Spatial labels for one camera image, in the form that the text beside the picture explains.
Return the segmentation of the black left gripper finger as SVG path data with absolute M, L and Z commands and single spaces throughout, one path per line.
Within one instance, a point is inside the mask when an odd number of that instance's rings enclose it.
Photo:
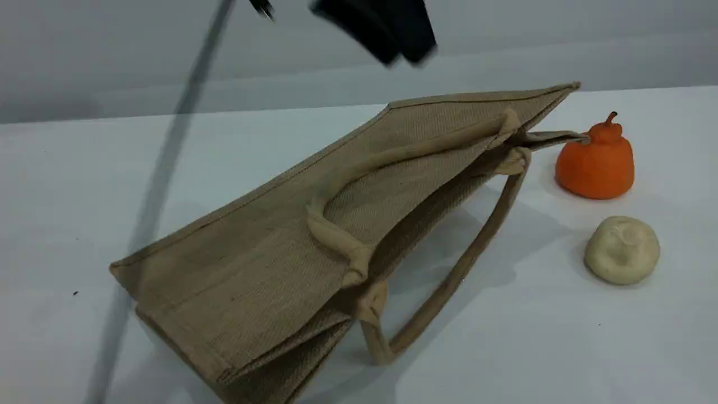
M 402 56 L 423 64 L 438 46 L 424 1 L 387 1 L 388 23 Z
M 310 11 L 343 30 L 382 66 L 389 67 L 397 61 L 397 44 L 365 1 L 314 1 Z

